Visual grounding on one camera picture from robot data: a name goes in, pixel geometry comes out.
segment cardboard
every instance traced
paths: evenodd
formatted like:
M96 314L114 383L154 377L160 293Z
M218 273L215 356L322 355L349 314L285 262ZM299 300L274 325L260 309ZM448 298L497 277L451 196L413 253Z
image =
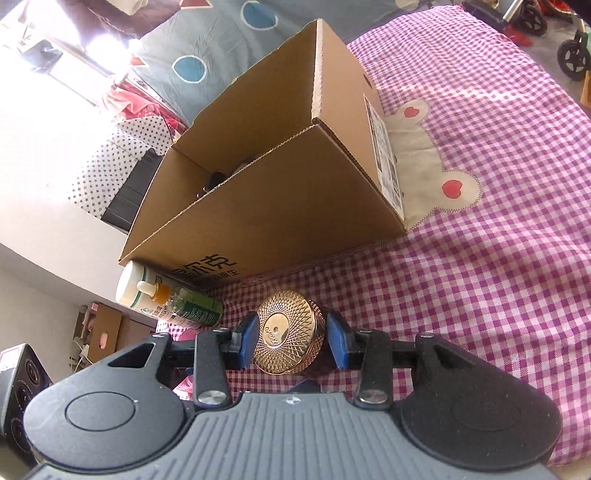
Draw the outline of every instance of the cardboard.
M235 280L403 235L382 116L363 67L324 21L312 22L171 147L120 263L191 283ZM196 200L218 170L230 178Z
M120 325L121 312L99 303L94 317L89 322L89 328L92 326L92 330L83 338L84 343L89 345L88 360L95 364L115 353Z
M156 331L155 328L144 325L143 323L134 322L127 317L121 319L119 327L119 335L117 336L117 344L115 351L119 351L126 346L140 343L144 338L152 335Z
M591 108L591 72L587 71L581 92L581 105Z

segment black wheel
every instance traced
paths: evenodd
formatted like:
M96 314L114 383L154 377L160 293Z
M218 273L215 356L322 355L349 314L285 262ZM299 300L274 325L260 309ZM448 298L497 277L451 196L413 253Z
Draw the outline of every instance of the black wheel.
M585 78L585 73L591 67L591 55L576 40L567 40L558 48L558 65L564 74L573 80L580 82Z
M536 37L541 37L546 33L546 30L548 30L548 24L546 23L544 15L531 4L524 4L521 9L521 14L517 19L517 26Z

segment bunny appliqué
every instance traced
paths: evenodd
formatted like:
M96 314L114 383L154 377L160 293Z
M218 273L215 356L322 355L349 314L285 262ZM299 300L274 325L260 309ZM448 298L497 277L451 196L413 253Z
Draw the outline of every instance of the bunny appliqué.
M420 122L428 115L425 100L415 99L387 116L385 123L396 156L407 229L437 210L455 212L475 206L482 197L477 178L462 170L445 170L431 136Z

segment pink checkered blanket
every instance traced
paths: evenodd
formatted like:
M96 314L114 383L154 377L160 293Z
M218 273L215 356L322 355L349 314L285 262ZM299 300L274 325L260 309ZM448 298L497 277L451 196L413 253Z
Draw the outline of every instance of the pink checkered blanket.
M527 54L459 7L399 17L349 47L380 91L399 167L413 157L396 135L431 142L440 198L419 205L416 226L385 247L221 289L226 324L295 288L355 327L401 340L437 332L560 406L555 464L587 455L591 122ZM395 395L406 396L409 373L394 375ZM297 379L253 367L230 381L235 391L279 392ZM355 381L335 372L321 384L351 392Z

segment gold jar lid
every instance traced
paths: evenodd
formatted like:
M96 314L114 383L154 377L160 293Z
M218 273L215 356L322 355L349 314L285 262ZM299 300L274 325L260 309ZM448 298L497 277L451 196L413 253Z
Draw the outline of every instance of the gold jar lid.
M271 375L309 367L324 341L324 317L317 305L296 291L283 290L266 299L257 313L256 365Z

